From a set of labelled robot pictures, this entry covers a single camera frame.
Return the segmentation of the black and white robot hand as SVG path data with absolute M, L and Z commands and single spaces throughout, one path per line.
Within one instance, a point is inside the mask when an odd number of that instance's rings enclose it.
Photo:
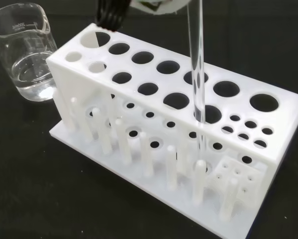
M 98 0 L 95 23 L 98 27 L 116 32 L 131 7 L 152 15 L 162 15 L 177 12 L 188 3 L 188 0 Z

